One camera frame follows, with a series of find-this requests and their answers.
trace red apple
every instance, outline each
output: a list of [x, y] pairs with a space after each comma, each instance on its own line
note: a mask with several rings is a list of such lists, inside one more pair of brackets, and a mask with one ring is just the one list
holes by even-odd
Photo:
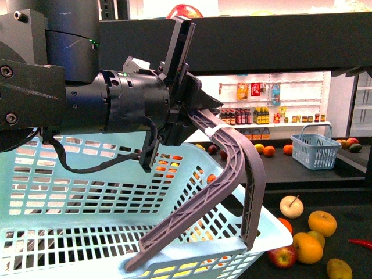
[[216, 154], [217, 150], [218, 150], [218, 148], [214, 144], [209, 145], [209, 147], [208, 147], [208, 152], [211, 155]]
[[288, 269], [297, 261], [297, 252], [293, 245], [266, 252], [270, 261], [280, 269]]
[[220, 150], [220, 156], [221, 156], [221, 159], [223, 159], [223, 160], [227, 159], [227, 153], [224, 152], [222, 149]]
[[174, 16], [184, 16], [189, 19], [203, 17], [202, 13], [197, 8], [190, 5], [175, 6], [167, 15], [167, 19], [171, 19]]

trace black cable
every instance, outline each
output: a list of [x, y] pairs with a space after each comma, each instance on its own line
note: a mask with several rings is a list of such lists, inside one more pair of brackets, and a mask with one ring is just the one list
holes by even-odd
[[115, 164], [119, 164], [121, 162], [140, 157], [142, 154], [145, 154], [145, 153], [154, 149], [154, 147], [156, 145], [156, 139], [158, 138], [158, 129], [156, 128], [155, 123], [150, 118], [144, 116], [142, 118], [142, 123], [141, 124], [143, 124], [143, 125], [145, 125], [145, 126], [147, 126], [151, 129], [151, 134], [153, 135], [153, 141], [151, 142], [149, 147], [147, 147], [141, 153], [131, 153], [131, 154], [127, 154], [127, 155], [120, 155], [120, 156], [117, 156], [114, 159], [105, 161], [98, 166], [89, 167], [87, 169], [72, 169], [70, 166], [67, 165], [66, 151], [65, 151], [63, 145], [59, 141], [57, 141], [55, 138], [52, 138], [52, 140], [50, 140], [50, 144], [52, 144], [54, 146], [54, 149], [55, 149], [55, 151], [58, 155], [58, 159], [59, 159], [61, 165], [66, 170], [68, 170], [72, 173], [79, 173], [79, 174], [95, 173], [97, 171], [107, 169], [108, 167], [112, 167]]
[[25, 138], [24, 140], [22, 140], [21, 142], [17, 143], [16, 145], [8, 148], [7, 150], [4, 150], [3, 152], [8, 152], [8, 151], [12, 151], [26, 143], [28, 143], [29, 141], [31, 141], [38, 133], [40, 132], [40, 128], [37, 128], [32, 134], [30, 134], [27, 138]]

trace white wall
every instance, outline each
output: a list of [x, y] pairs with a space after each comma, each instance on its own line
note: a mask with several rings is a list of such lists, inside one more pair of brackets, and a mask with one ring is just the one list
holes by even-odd
[[0, 0], [0, 15], [6, 13], [6, 0]]
[[[153, 3], [158, 2], [154, 0], [130, 0], [132, 19], [151, 17], [150, 15], [144, 14], [144, 2], [146, 1], [151, 1]], [[209, 0], [199, 0], [198, 3], [207, 3], [208, 1]], [[167, 2], [169, 3], [170, 11], [174, 6], [173, 0], [168, 0]], [[372, 0], [360, 0], [359, 2], [372, 9]], [[333, 6], [334, 0], [218, 0], [218, 15], [245, 16], [259, 10], [270, 11], [277, 15], [309, 13], [312, 7], [333, 8]]]
[[333, 77], [328, 100], [327, 120], [332, 123], [333, 137], [346, 136], [354, 77]]

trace black counter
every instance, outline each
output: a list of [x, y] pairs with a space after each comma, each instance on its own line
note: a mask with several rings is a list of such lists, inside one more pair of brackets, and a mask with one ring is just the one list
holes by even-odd
[[[275, 217], [283, 217], [279, 203], [284, 196], [299, 194], [305, 211], [299, 218], [290, 220], [294, 234], [310, 231], [307, 219], [315, 210], [331, 213], [338, 227], [335, 234], [326, 239], [324, 255], [319, 262], [296, 263], [288, 270], [281, 270], [264, 254], [239, 278], [326, 279], [327, 262], [334, 257], [351, 266], [353, 278], [372, 278], [372, 251], [348, 243], [349, 238], [372, 241], [372, 185], [366, 185], [364, 179], [369, 152], [370, 145], [364, 145], [358, 154], [339, 150], [335, 166], [329, 170], [309, 170], [291, 156], [284, 155], [280, 147], [276, 147], [272, 158], [262, 155], [267, 181], [263, 205]], [[224, 167], [226, 161], [221, 160], [219, 153], [212, 157]]]
[[[360, 245], [348, 243], [349, 238], [372, 241], [372, 201], [363, 206], [306, 206], [304, 213], [290, 220], [294, 234], [310, 231], [307, 218], [312, 211], [324, 210], [331, 213], [337, 221], [334, 235], [326, 238], [322, 259], [315, 264], [295, 263], [290, 269], [276, 268], [264, 254], [239, 278], [250, 279], [328, 279], [327, 262], [332, 258], [346, 261], [353, 270], [354, 279], [372, 278], [372, 251]], [[283, 217], [278, 207], [268, 208], [275, 217]]]

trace basket handle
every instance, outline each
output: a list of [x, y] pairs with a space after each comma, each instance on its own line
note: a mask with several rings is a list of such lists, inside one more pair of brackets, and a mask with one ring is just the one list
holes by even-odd
[[312, 124], [312, 125], [305, 125], [305, 126], [303, 126], [302, 131], [301, 131], [301, 134], [300, 134], [298, 140], [302, 141], [302, 139], [303, 139], [303, 132], [305, 131], [305, 129], [308, 128], [308, 127], [313, 127], [313, 126], [329, 126], [330, 129], [328, 130], [328, 133], [327, 133], [326, 137], [327, 137], [327, 139], [329, 141], [332, 139], [332, 126], [330, 124], [328, 124], [328, 123], [324, 123], [324, 124], [321, 123], [321, 124]]

